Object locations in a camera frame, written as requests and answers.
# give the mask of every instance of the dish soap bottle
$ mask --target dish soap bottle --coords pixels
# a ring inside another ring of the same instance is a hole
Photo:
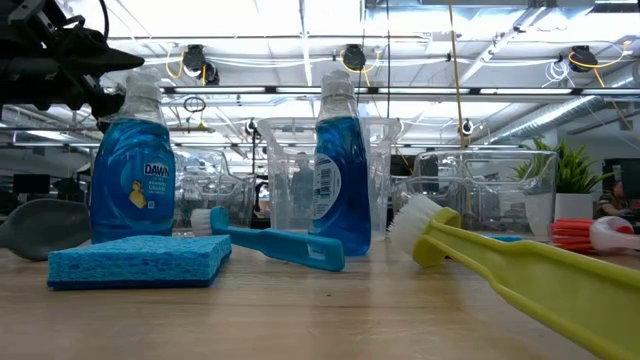
[[[118,116],[100,143],[91,181],[92,242],[170,236],[175,158],[160,110],[157,72],[134,71]]]
[[[349,74],[322,79],[310,233],[342,242],[345,255],[363,255],[371,243],[367,151]]]

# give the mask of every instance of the yellow dish brush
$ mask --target yellow dish brush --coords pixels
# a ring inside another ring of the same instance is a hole
[[[412,197],[389,239],[423,267],[446,255],[511,305],[606,359],[640,358],[640,272],[534,241],[506,243],[459,229],[460,215]]]

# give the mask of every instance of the bottle cap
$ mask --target bottle cap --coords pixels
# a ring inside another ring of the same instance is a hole
[[[158,83],[160,73],[156,69],[134,70],[127,76],[127,96],[139,96],[160,101],[162,93]]]
[[[334,70],[322,78],[322,97],[332,95],[347,95],[353,97],[354,90],[349,73]]]

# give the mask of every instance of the brush bristles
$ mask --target brush bristles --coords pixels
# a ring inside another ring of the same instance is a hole
[[[195,209],[191,213],[191,228],[194,236],[209,236],[211,230],[211,210]]]
[[[413,196],[389,225],[389,239],[402,251],[412,255],[416,241],[440,209],[440,205],[425,195]]]

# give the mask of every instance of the barcode label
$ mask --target barcode label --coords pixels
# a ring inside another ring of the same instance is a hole
[[[341,177],[338,166],[330,157],[317,154],[313,183],[313,218],[322,218],[340,193]]]

